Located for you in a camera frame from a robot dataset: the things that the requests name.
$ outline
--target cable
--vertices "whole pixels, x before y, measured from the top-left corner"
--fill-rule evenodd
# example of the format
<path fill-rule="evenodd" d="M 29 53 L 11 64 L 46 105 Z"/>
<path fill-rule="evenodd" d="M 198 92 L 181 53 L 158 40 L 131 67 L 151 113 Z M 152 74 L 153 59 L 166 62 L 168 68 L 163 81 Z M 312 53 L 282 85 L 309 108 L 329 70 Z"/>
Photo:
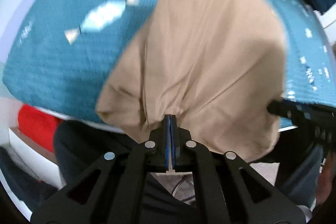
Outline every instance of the cable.
<path fill-rule="evenodd" d="M 187 202 L 187 201 L 190 201 L 190 200 L 193 200 L 193 199 L 196 199 L 196 196 L 195 196 L 195 195 L 192 195 L 192 196 L 190 196 L 190 197 L 188 197 L 188 198 L 182 199 L 181 201 L 182 201 L 182 202 Z"/>
<path fill-rule="evenodd" d="M 182 177 L 182 179 L 178 182 L 178 184 L 176 184 L 176 186 L 174 187 L 173 191 L 171 192 L 172 196 L 175 197 L 177 190 L 179 189 L 179 187 L 181 186 L 181 184 L 183 182 L 185 182 L 188 179 L 188 175 L 185 175 Z"/>

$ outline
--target beige fabric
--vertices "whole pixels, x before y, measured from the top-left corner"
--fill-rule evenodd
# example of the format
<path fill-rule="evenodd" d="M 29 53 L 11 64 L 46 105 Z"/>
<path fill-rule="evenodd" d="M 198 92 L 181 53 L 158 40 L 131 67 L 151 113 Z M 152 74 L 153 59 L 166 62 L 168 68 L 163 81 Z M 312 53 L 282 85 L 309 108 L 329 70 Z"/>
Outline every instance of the beige fabric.
<path fill-rule="evenodd" d="M 137 142 L 165 114 L 210 150 L 269 152 L 282 93 L 285 38 L 263 0 L 158 0 L 111 73 L 96 111 Z"/>

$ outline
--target silver rivet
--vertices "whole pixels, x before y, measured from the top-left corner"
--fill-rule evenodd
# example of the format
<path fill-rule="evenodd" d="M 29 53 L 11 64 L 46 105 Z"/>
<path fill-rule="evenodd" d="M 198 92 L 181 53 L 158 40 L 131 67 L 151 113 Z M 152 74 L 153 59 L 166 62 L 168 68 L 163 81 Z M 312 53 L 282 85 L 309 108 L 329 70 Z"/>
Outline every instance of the silver rivet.
<path fill-rule="evenodd" d="M 113 152 L 107 152 L 104 155 L 104 159 L 106 159 L 106 160 L 113 160 L 114 157 L 115 157 L 115 154 Z"/>
<path fill-rule="evenodd" d="M 195 146 L 196 146 L 196 142 L 194 142 L 194 141 L 187 141 L 187 142 L 185 143 L 185 145 L 186 145 L 187 147 L 195 147 Z"/>
<path fill-rule="evenodd" d="M 145 147 L 147 148 L 153 148 L 155 146 L 155 142 L 153 141 L 148 141 L 145 143 Z"/>
<path fill-rule="evenodd" d="M 234 160 L 236 158 L 236 153 L 229 151 L 228 153 L 225 154 L 225 156 L 229 159 L 229 160 Z"/>

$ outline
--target bed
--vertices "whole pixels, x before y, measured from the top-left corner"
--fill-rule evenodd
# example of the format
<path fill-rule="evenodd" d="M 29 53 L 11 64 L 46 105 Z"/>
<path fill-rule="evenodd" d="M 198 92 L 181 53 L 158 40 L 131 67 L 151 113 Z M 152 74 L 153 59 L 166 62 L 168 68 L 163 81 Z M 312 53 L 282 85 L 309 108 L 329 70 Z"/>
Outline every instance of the bed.
<path fill-rule="evenodd" d="M 6 30 L 11 31 L 6 39 L 12 37 L 12 47 L 3 74 L 14 97 L 50 113 L 102 122 L 95 114 L 100 90 L 157 0 L 140 0 L 118 22 L 70 44 L 64 31 L 78 27 L 91 9 L 105 1 L 30 0 L 33 4 L 25 7 L 25 16 L 24 9 L 18 9 Z M 284 97 L 336 106 L 335 61 L 314 12 L 303 0 L 266 1 L 282 20 L 288 40 Z M 15 31 L 18 21 L 21 25 Z M 281 128 L 290 125 L 283 119 Z"/>

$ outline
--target red cloth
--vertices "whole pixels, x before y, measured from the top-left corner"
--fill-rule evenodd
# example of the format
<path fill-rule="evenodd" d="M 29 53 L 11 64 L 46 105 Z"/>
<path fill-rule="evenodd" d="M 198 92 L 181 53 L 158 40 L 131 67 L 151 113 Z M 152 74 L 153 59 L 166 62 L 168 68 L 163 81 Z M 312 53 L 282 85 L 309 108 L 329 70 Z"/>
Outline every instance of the red cloth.
<path fill-rule="evenodd" d="M 53 136 L 62 121 L 24 104 L 18 114 L 19 130 L 50 152 L 54 152 Z"/>

